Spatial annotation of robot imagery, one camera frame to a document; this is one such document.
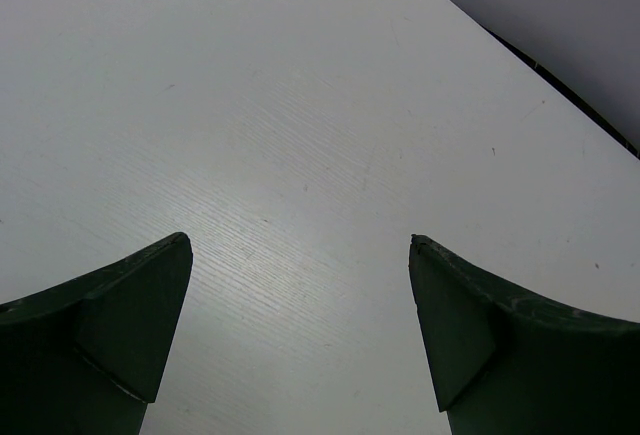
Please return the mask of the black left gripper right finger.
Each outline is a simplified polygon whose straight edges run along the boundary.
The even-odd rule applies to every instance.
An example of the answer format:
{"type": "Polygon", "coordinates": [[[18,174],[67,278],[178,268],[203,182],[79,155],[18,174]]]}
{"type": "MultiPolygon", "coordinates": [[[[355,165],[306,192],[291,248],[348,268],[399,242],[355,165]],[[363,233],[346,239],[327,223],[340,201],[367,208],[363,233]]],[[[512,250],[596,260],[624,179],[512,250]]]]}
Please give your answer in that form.
{"type": "Polygon", "coordinates": [[[455,434],[635,434],[639,327],[541,296],[424,235],[409,276],[455,434]]]}

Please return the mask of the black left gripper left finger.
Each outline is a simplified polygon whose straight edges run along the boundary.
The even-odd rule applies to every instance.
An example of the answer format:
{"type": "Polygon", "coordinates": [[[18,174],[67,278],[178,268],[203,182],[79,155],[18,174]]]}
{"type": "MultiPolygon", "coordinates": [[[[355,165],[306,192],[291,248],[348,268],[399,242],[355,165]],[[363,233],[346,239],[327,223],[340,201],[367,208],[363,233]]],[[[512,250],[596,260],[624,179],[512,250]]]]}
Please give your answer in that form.
{"type": "Polygon", "coordinates": [[[1,306],[4,434],[137,434],[154,403],[193,264],[177,232],[1,306]]]}

